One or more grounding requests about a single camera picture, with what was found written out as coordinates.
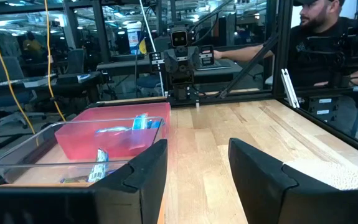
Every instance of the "metal pole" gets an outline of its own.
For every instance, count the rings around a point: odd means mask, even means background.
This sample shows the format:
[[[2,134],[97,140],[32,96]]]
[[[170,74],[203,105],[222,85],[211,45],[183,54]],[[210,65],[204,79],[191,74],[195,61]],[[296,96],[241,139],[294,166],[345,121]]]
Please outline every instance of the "metal pole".
[[[266,35],[265,41],[271,37],[271,34],[276,32],[276,15],[277,15],[277,0],[267,1],[266,7]],[[266,85],[265,81],[273,74],[273,57],[268,57],[263,60],[263,89],[269,89],[270,85]]]
[[[102,62],[107,63],[110,61],[110,48],[108,46],[108,41],[106,38],[103,9],[100,1],[97,0],[93,1],[92,5],[93,5],[93,12],[94,12],[94,19],[96,21],[98,41],[101,49],[101,60]]]
[[[69,8],[67,0],[65,0],[62,5],[67,21],[66,26],[64,26],[65,37],[67,38],[68,46],[76,49],[79,47],[77,30],[78,21],[75,13],[73,12],[73,9]]]
[[[177,22],[176,0],[171,0],[171,14],[172,14],[172,22]]]
[[[285,96],[284,86],[281,80],[281,69],[288,66],[288,49],[290,46],[291,17],[293,0],[279,0],[278,4],[278,45],[275,52],[275,64],[273,73],[273,96],[281,98]]]

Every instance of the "wooden tabletop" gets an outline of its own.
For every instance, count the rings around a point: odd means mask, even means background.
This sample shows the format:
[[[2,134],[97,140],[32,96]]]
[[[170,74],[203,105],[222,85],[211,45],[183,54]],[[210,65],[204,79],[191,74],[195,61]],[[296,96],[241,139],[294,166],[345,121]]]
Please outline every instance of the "wooden tabletop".
[[[247,223],[230,173],[229,138],[284,162],[312,159],[358,169],[358,150],[276,100],[173,108],[166,223]]]

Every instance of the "person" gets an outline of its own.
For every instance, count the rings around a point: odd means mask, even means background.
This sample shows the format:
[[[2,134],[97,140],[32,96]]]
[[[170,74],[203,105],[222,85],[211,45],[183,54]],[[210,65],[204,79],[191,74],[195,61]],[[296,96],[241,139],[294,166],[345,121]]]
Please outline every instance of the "person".
[[[31,54],[35,62],[41,61],[42,49],[45,47],[35,39],[35,35],[31,31],[28,31],[27,39],[22,43],[22,48]]]
[[[291,29],[290,49],[288,52],[288,66],[291,81],[294,87],[322,86],[328,83],[331,76],[329,69],[322,66],[318,60],[305,62],[302,57],[306,50],[305,43],[308,37],[340,37],[348,28],[354,26],[354,20],[340,17],[345,0],[294,0],[294,6],[302,6],[300,25]],[[262,45],[246,47],[226,52],[214,51],[216,59],[229,58],[238,61],[251,60],[261,49]],[[330,51],[330,46],[321,44],[321,51]],[[273,56],[268,52],[265,58]],[[358,68],[351,74],[358,77]],[[340,110],[336,121],[331,124],[346,134],[354,136],[358,111],[353,98],[342,96],[339,99]]]

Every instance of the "ceiling light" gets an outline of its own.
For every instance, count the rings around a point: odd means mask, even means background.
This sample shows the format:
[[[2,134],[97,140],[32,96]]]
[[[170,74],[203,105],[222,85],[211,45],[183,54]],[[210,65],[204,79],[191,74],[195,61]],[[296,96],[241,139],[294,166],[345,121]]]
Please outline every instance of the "ceiling light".
[[[11,21],[0,21],[0,26],[5,26]]]
[[[20,4],[20,3],[9,3],[9,6],[24,6],[24,4]]]
[[[124,17],[124,15],[122,15],[122,13],[120,13],[120,12],[115,12],[114,15],[118,16],[119,18]]]

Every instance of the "black t-shirt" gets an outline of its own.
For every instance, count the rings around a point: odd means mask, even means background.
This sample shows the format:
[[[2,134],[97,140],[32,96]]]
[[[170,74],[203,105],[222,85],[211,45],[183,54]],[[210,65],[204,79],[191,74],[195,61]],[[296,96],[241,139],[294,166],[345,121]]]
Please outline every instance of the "black t-shirt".
[[[322,33],[314,33],[311,30],[296,26],[291,29],[290,49],[288,52],[288,71],[294,87],[313,86],[315,83],[326,82],[331,76],[329,62],[320,56],[310,57],[305,50],[319,50],[323,52],[335,51],[334,46],[328,41],[314,41],[311,43],[308,37],[340,37],[354,26],[354,20],[340,17],[328,30]]]

